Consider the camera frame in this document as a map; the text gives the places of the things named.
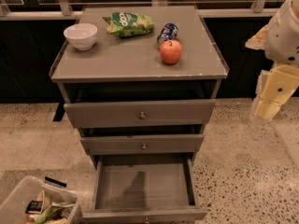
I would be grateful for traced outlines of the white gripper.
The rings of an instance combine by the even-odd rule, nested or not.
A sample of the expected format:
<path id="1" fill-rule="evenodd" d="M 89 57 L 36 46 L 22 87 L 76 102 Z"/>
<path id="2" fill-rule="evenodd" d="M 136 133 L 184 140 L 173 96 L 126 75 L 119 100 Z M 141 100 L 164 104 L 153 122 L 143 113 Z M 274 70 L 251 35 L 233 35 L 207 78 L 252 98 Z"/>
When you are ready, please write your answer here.
<path id="1" fill-rule="evenodd" d="M 245 47 L 264 49 L 265 56 L 277 62 L 259 75 L 250 110 L 252 121 L 269 122 L 299 87 L 299 66 L 291 65 L 299 64 L 299 19 L 292 7 L 281 7 Z"/>

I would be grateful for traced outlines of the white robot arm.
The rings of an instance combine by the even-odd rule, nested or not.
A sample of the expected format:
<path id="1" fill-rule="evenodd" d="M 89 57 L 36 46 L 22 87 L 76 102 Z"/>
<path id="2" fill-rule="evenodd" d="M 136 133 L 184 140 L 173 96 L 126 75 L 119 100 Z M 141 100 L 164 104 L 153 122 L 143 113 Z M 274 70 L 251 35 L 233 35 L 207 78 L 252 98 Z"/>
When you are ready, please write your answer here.
<path id="1" fill-rule="evenodd" d="M 299 87 L 299 0 L 286 0 L 271 20 L 246 43 L 263 49 L 273 62 L 262 70 L 250 110 L 253 122 L 271 121 Z"/>

